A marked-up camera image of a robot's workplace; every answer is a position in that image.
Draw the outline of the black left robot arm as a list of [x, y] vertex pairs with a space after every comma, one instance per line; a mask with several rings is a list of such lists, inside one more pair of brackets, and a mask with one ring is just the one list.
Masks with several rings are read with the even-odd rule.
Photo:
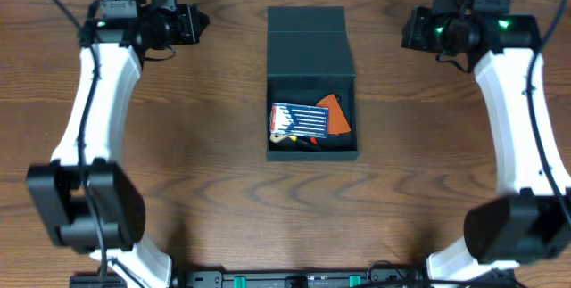
[[122, 168], [130, 98], [149, 52], [195, 45], [209, 25], [178, 0], [94, 0], [77, 22], [80, 76], [68, 125], [26, 185], [52, 243], [99, 264], [94, 284], [183, 287], [145, 230], [145, 203]]

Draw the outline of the black yellow screwdriver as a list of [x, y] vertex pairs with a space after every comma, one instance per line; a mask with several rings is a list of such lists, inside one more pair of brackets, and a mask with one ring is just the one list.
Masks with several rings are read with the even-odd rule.
[[289, 136], [289, 138], [304, 151], [322, 152], [322, 148], [318, 144], [313, 143], [310, 139], [300, 136]]

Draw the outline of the dark green box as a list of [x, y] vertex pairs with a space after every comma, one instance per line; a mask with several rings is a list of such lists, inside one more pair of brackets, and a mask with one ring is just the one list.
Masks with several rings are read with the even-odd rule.
[[356, 71], [343, 7], [268, 8], [267, 110], [273, 103], [315, 106], [332, 95], [350, 131], [317, 141], [319, 152], [286, 140], [267, 143], [269, 161], [354, 161], [359, 156]]

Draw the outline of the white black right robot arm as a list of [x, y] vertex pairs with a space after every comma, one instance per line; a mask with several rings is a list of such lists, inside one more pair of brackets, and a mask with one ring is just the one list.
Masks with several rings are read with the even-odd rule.
[[570, 243], [570, 176], [559, 155], [543, 89], [548, 35], [511, 0], [433, 0], [415, 8], [402, 46], [440, 63], [465, 54], [478, 84], [495, 151], [497, 198], [472, 209], [463, 235], [426, 258], [441, 287], [477, 287], [490, 276], [545, 259]]

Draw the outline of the orange scraper wooden handle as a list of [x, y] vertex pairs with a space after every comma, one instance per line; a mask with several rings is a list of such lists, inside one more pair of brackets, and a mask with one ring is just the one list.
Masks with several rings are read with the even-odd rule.
[[[309, 105], [309, 106], [326, 107], [329, 109], [329, 124], [328, 124], [327, 137], [340, 136], [343, 134], [350, 133], [352, 131], [349, 120], [346, 118], [341, 108], [340, 98], [337, 95], [335, 94], [327, 95], [326, 97], [318, 101], [316, 105]], [[319, 140], [324, 140], [326, 138], [316, 138], [318, 145], [319, 145]], [[271, 143], [274, 144], [283, 143], [285, 140], [292, 141], [287, 135], [276, 135], [276, 134], [271, 134], [270, 132], [269, 132], [269, 140]]]

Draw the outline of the blue precision screwdriver set case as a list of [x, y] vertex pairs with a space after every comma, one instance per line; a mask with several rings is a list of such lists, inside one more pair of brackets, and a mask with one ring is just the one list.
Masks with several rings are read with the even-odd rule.
[[329, 109], [292, 103], [273, 103], [269, 132], [276, 135], [326, 138]]

